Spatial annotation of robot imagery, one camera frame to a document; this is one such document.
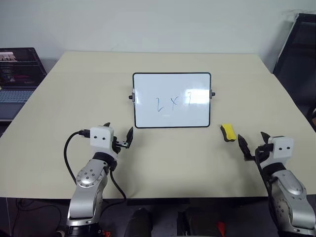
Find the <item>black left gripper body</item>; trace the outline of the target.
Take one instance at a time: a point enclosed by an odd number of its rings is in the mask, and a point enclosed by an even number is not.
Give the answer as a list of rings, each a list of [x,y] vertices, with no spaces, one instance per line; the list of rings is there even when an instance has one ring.
[[[112,141],[112,149],[113,149],[113,151],[121,151],[122,147],[124,147],[124,148],[126,147],[126,142],[125,141],[123,141],[123,142],[118,141],[117,137],[114,136],[113,137],[113,141]]]

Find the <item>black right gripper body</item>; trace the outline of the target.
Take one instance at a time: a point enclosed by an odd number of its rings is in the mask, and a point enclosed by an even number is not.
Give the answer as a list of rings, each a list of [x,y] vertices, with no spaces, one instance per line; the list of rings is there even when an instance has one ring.
[[[270,152],[273,151],[273,144],[264,144],[258,146],[255,150],[255,158],[256,159],[268,159],[270,156]]]

